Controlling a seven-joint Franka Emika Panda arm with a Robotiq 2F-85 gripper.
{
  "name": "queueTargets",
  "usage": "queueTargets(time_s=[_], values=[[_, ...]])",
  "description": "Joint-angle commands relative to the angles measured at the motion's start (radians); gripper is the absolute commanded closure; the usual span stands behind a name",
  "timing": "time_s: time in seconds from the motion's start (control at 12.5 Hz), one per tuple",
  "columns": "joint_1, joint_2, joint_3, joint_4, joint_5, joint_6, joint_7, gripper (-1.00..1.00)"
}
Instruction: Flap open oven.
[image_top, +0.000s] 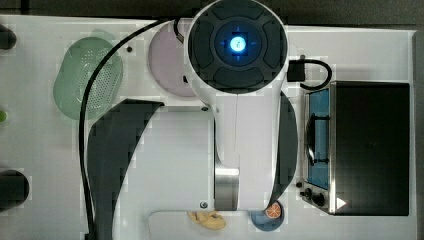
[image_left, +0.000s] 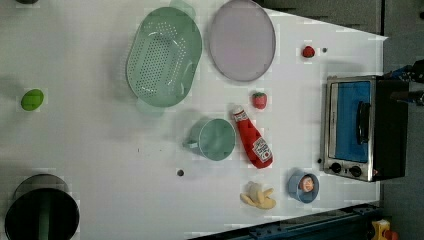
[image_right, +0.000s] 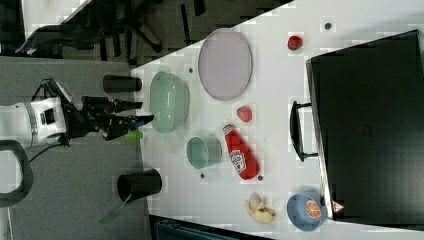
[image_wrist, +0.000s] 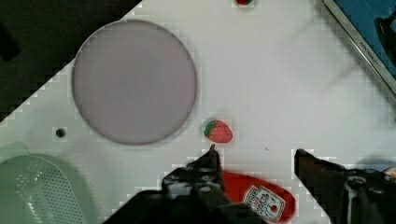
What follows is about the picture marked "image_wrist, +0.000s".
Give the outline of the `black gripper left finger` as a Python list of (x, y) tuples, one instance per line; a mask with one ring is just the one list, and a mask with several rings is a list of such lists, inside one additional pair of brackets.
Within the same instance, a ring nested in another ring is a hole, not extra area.
[(224, 190), (220, 157), (215, 144), (204, 155), (176, 168), (162, 181), (162, 190), (171, 199), (190, 195), (194, 187), (203, 186)]

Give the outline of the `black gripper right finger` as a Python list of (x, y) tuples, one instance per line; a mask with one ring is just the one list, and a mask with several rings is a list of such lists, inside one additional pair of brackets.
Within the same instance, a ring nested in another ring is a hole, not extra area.
[(347, 169), (304, 149), (294, 155), (294, 173), (332, 224), (396, 224), (396, 183), (375, 169)]

